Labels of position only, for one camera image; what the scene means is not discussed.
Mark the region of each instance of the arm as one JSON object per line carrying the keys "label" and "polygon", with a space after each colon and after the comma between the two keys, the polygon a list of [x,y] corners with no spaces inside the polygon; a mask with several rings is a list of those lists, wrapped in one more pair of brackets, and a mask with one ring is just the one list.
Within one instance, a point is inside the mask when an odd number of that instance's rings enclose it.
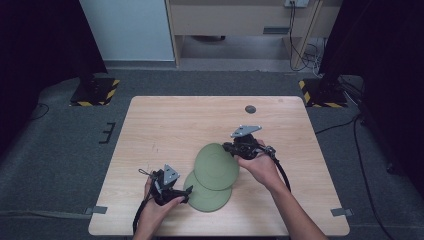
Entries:
{"label": "arm", "polygon": [[[265,145],[262,140],[258,140],[258,142]],[[235,158],[241,167],[247,169],[271,193],[293,240],[327,239],[287,189],[274,162],[268,155],[259,154],[252,160],[245,160],[239,156],[235,156]]]}
{"label": "arm", "polygon": [[[152,179],[149,177],[144,186],[144,196],[147,195],[152,184]],[[134,234],[134,240],[150,240],[159,229],[166,215],[178,204],[184,200],[184,197],[172,199],[163,206],[159,206],[154,199],[150,199],[138,220],[137,231]]]}

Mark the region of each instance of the table top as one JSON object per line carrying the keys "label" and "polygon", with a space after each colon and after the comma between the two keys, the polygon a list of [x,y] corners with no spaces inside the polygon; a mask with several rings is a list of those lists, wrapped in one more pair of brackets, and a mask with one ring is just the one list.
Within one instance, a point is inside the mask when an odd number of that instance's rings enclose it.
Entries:
{"label": "table top", "polygon": [[[256,108],[249,114],[247,105]],[[132,221],[143,200],[147,172],[169,164],[180,173],[181,190],[199,150],[209,143],[232,142],[239,125],[260,125],[253,136],[274,147],[300,205],[329,236],[349,233],[345,216],[331,209],[340,201],[302,99],[270,96],[140,96],[131,101],[94,213],[92,235],[132,235]],[[288,235],[269,192],[240,168],[228,203],[199,212],[181,204],[165,218],[157,236]]]}

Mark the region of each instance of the black and yellow tape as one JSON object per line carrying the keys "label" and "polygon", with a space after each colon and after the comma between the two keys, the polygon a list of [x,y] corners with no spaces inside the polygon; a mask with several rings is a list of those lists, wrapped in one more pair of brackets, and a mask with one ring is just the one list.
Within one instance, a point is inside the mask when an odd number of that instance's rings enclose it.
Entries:
{"label": "black and yellow tape", "polygon": [[312,101],[311,94],[308,92],[308,89],[305,87],[304,81],[299,81],[299,86],[302,89],[303,97],[305,99],[305,105],[307,107],[332,107],[332,108],[341,108],[341,107],[347,107],[347,104],[340,104],[340,103],[315,103]]}
{"label": "black and yellow tape", "polygon": [[115,94],[116,88],[118,87],[120,80],[115,79],[112,83],[112,86],[110,87],[110,90],[107,93],[107,96],[103,101],[77,101],[77,102],[71,102],[70,106],[81,106],[81,107],[90,107],[90,106],[104,106],[109,105],[110,101],[112,100],[113,95]]}

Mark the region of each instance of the gray carpet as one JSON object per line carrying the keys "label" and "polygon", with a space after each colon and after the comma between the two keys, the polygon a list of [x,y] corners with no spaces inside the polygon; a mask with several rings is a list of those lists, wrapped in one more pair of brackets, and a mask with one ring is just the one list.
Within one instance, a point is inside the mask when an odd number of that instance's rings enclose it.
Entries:
{"label": "gray carpet", "polygon": [[[29,121],[0,160],[0,211],[83,213],[96,204],[131,98],[137,95],[301,96],[298,81],[311,73],[113,70],[121,80],[109,106],[70,107],[77,79],[42,92],[43,117]],[[47,110],[40,106],[33,117]],[[316,131],[351,120],[358,110],[308,108]],[[104,130],[116,122],[109,144]],[[395,239],[424,239],[423,200],[405,176],[385,171],[386,160],[367,128],[357,133],[377,212]],[[353,124],[318,135],[348,218],[340,239],[387,239],[370,208],[353,138]],[[0,239],[115,239],[90,236],[89,220],[0,217]]]}

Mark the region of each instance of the wall outlet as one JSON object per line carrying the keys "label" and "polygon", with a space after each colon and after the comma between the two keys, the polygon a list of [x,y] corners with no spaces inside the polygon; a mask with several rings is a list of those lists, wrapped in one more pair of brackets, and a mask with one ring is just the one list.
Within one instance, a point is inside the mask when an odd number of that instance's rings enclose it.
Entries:
{"label": "wall outlet", "polygon": [[308,6],[309,0],[286,0],[286,2],[284,3],[284,6],[291,8],[292,7],[291,2],[294,2],[294,5],[297,8],[305,8]]}

